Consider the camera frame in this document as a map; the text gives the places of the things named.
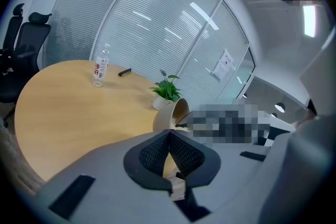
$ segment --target transparent bottle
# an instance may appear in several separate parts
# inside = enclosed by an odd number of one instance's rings
[[[104,49],[98,55],[93,70],[92,84],[96,87],[103,86],[103,80],[106,75],[107,65],[109,63],[109,44],[104,45]]]

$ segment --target table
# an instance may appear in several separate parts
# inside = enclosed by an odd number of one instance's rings
[[[91,83],[94,64],[74,60],[49,66],[20,94],[17,140],[45,181],[94,148],[153,130],[157,111],[149,87],[154,83],[134,72],[120,77],[125,68],[108,65],[104,86],[98,88]]]

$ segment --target potted plant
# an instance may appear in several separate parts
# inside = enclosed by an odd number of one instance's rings
[[[169,75],[167,76],[166,72],[160,70],[163,75],[163,80],[161,82],[155,83],[158,87],[151,87],[153,92],[156,93],[156,97],[153,101],[153,107],[156,110],[159,110],[165,104],[169,104],[170,102],[176,102],[180,99],[180,93],[178,92],[180,89],[177,89],[172,81],[169,79],[179,79],[178,76]]]

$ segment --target black office chair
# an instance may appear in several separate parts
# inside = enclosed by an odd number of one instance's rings
[[[22,6],[24,3],[17,5],[13,10],[13,17],[10,19],[5,40],[2,49],[0,49],[0,75],[2,72],[11,67],[10,60],[14,52],[14,42],[22,23]]]
[[[34,12],[29,22],[22,24],[11,60],[13,72],[0,76],[1,103],[16,103],[28,80],[39,71],[37,56],[51,29],[45,24],[50,16]],[[6,120],[14,112],[15,107],[3,118],[5,127],[8,127]]]

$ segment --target round ceiling lamp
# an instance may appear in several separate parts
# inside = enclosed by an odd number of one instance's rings
[[[275,107],[277,108],[277,110],[279,110],[282,113],[284,113],[286,110],[284,103],[281,103],[281,102],[277,103]]]

